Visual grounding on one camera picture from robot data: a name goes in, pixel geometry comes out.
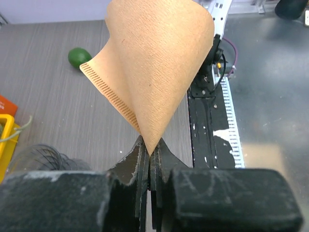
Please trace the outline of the brown paper coffee filter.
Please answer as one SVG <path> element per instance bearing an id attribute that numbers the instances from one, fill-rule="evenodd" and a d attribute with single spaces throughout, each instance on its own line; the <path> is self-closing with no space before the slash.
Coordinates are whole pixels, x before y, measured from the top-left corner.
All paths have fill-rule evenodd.
<path id="1" fill-rule="evenodd" d="M 213 45 L 212 16 L 192 0 L 113 0 L 105 23 L 80 69 L 152 153 Z"/>

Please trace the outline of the grey transparent coffee dripper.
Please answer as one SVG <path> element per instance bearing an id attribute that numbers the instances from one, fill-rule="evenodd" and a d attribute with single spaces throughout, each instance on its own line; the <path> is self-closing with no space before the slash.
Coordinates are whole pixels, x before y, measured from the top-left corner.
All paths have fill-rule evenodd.
<path id="1" fill-rule="evenodd" d="M 29 146 L 14 155 L 6 174 L 26 171 L 90 171 L 90 165 L 81 160 L 69 158 L 46 144 Z"/>

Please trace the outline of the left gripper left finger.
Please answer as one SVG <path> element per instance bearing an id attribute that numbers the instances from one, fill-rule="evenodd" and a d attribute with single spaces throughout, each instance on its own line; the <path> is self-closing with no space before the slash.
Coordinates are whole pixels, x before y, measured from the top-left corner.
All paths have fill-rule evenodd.
<path id="1" fill-rule="evenodd" d="M 143 232 L 148 154 L 138 137 L 111 169 L 28 171 L 0 186 L 3 232 Z"/>

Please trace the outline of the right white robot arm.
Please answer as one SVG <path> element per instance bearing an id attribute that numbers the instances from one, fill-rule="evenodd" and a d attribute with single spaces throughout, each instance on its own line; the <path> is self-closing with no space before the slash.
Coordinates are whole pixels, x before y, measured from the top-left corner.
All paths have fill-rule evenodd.
<path id="1" fill-rule="evenodd" d="M 201 68 L 190 85 L 191 98 L 212 98 L 222 82 L 226 71 L 226 59 L 220 43 L 224 36 L 227 16 L 232 0 L 213 0 L 208 6 L 214 22 L 213 45 Z"/>

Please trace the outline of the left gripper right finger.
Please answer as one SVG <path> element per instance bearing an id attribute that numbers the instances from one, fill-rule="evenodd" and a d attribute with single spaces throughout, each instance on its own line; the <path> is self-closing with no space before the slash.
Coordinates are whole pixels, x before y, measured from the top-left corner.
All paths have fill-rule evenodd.
<path id="1" fill-rule="evenodd" d="M 160 140 L 149 177 L 158 232 L 298 232 L 303 225 L 289 184 L 275 170 L 190 168 Z"/>

